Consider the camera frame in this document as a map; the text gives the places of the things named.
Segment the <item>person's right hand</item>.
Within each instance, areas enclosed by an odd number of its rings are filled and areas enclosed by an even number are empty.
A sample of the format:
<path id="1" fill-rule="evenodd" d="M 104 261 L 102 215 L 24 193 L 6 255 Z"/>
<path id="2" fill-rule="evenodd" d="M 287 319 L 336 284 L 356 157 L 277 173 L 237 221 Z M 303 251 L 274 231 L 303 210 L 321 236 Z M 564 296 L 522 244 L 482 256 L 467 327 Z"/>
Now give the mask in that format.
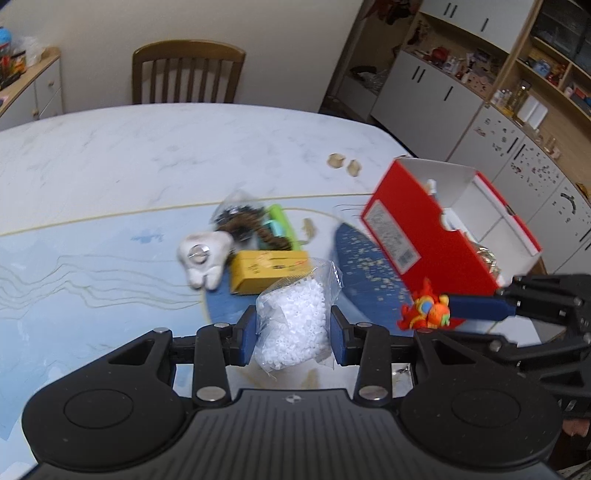
<path id="1" fill-rule="evenodd" d="M 570 437 L 585 437 L 590 429 L 589 419 L 566 419 L 562 425 L 563 431 Z"/>

